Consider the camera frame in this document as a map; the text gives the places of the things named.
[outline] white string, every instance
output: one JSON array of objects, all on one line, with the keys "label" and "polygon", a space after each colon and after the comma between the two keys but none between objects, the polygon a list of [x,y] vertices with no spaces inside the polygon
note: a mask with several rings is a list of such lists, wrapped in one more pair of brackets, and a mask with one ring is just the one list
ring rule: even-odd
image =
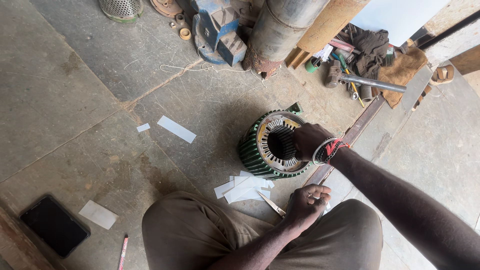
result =
[{"label": "white string", "polygon": [[[182,69],[181,73],[178,74],[179,77],[182,76],[186,71],[208,71],[208,70],[210,70],[210,69],[213,69],[213,70],[215,70],[216,72],[219,72],[219,71],[222,71],[222,70],[228,70],[228,71],[233,71],[233,72],[248,72],[248,70],[233,70],[233,69],[228,69],[228,68],[222,68],[222,69],[217,70],[217,69],[215,69],[215,68],[212,66],[212,64],[210,64],[210,63],[208,63],[208,62],[204,62],[204,63],[201,63],[201,64],[188,64],[188,65],[185,66],[184,68],[182,68],[182,67],[176,67],[176,66],[169,66],[169,65],[160,65],[160,70],[161,70],[161,71],[168,72],[168,73],[172,73],[172,74],[174,74],[174,75],[177,75],[177,73],[173,73],[173,72],[164,70],[164,69],[162,68],[162,66]],[[194,66],[201,66],[201,68],[200,68],[200,69],[190,69],[190,68],[192,68],[192,67],[194,67]],[[265,83],[264,83],[264,80],[265,80],[265,79],[260,79],[259,77],[257,77],[257,76],[253,73],[252,69],[250,69],[250,71],[252,72],[252,75],[255,76],[255,78],[257,78],[260,82],[262,82],[262,85],[263,85],[264,87],[267,87],[267,86],[265,85]]]}]

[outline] bracelet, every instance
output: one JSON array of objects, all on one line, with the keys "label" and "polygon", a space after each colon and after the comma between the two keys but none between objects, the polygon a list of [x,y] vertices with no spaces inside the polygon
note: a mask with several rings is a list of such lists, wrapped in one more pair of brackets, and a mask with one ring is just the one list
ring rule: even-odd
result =
[{"label": "bracelet", "polygon": [[312,156],[312,161],[313,161],[313,163],[314,163],[315,165],[324,165],[324,164],[325,164],[325,162],[322,162],[322,161],[320,160],[321,156],[320,156],[320,158],[319,158],[318,160],[316,160],[315,156],[317,155],[317,153],[318,153],[318,151],[319,151],[320,149],[322,149],[323,147],[325,147],[325,146],[327,145],[327,143],[332,142],[332,141],[335,141],[335,140],[337,140],[337,138],[335,138],[335,137],[328,137],[328,138],[327,138],[324,142],[322,142],[322,144],[320,144],[320,146],[315,150],[315,152],[313,153],[313,156]]},{"label": "bracelet", "polygon": [[330,165],[330,160],[333,158],[333,156],[336,154],[339,148],[342,148],[344,146],[347,146],[350,148],[350,145],[348,143],[342,142],[340,139],[335,140],[333,143],[330,145],[327,145],[325,149],[327,150],[327,158],[325,159],[325,163]]}]

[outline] person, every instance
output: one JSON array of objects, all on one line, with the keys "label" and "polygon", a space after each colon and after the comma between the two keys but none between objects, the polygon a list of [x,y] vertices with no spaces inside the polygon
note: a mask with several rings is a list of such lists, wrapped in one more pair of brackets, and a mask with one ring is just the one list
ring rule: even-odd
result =
[{"label": "person", "polygon": [[[297,159],[311,161],[331,136],[318,124],[297,128],[293,135]],[[480,236],[441,203],[348,147],[338,148],[330,164],[437,269],[480,269]],[[285,218],[276,226],[198,195],[164,196],[142,222],[149,268],[379,269],[383,236],[378,215],[350,199],[319,218],[329,192],[316,184],[295,190]]]}]

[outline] hammer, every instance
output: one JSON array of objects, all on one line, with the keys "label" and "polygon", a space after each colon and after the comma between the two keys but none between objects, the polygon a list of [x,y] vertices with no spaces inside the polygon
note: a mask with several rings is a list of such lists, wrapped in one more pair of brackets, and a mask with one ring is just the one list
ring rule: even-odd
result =
[{"label": "hammer", "polygon": [[377,80],[362,78],[358,76],[348,75],[342,73],[342,69],[340,68],[340,61],[333,60],[330,61],[330,70],[328,71],[328,77],[325,81],[325,87],[327,88],[335,88],[338,85],[339,81],[344,82],[353,82],[362,85],[368,85],[373,87],[378,87],[385,90],[390,90],[399,93],[405,93],[407,87],[394,85],[391,83],[381,82]]}]

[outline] electric motor stator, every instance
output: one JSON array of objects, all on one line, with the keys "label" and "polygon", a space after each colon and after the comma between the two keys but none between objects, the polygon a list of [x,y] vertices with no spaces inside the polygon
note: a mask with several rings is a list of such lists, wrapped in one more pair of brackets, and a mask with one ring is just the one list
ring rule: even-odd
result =
[{"label": "electric motor stator", "polygon": [[240,159],[255,176],[279,179],[304,172],[309,161],[295,158],[293,131],[305,124],[297,102],[286,110],[273,110],[261,116],[239,143]]}]

